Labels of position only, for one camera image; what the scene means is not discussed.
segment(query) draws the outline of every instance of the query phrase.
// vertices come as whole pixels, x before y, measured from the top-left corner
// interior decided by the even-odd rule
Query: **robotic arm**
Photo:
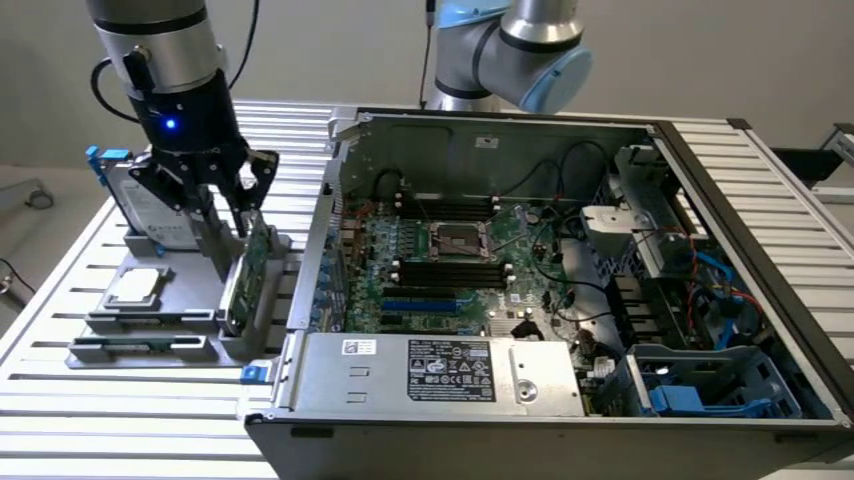
[[[587,79],[577,0],[448,0],[437,15],[434,110],[556,113]]]
[[[89,14],[150,142],[130,175],[197,228],[218,231],[208,191],[228,201],[245,236],[277,154],[252,150],[237,130],[204,0],[86,0]],[[246,165],[254,180],[240,178]]]

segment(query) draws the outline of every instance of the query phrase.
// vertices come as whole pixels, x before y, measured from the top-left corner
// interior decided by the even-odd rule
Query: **warning label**
[[[489,342],[409,340],[406,394],[416,402],[493,402]]]

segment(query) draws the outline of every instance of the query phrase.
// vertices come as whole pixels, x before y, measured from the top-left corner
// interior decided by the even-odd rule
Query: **floor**
[[[53,194],[53,207],[33,210],[21,203],[0,210],[0,257],[38,288],[102,205],[106,193],[88,169],[0,166],[0,188],[33,177],[41,179]],[[0,266],[0,276],[6,273]],[[0,304],[0,334],[15,316]]]

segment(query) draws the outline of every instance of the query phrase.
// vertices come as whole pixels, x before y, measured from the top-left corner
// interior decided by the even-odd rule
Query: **cpu socket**
[[[489,259],[485,226],[474,223],[433,222],[429,224],[429,258]]]

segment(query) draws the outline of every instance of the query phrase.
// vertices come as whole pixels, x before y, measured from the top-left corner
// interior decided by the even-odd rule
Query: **aluminum profile table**
[[[237,104],[252,146],[281,153],[264,215],[296,249],[273,313],[270,356],[281,344],[298,250],[329,159],[329,112],[328,106]],[[667,120],[854,363],[849,235],[751,132],[733,130],[723,120]],[[224,203],[216,201],[221,210]],[[269,396],[270,387],[238,385],[238,369],[65,367],[65,344],[81,333],[82,315],[126,254],[122,224],[108,201],[0,340],[0,478],[274,478],[234,420],[241,409]],[[768,478],[849,479],[854,457],[804,470],[812,468],[804,465]]]

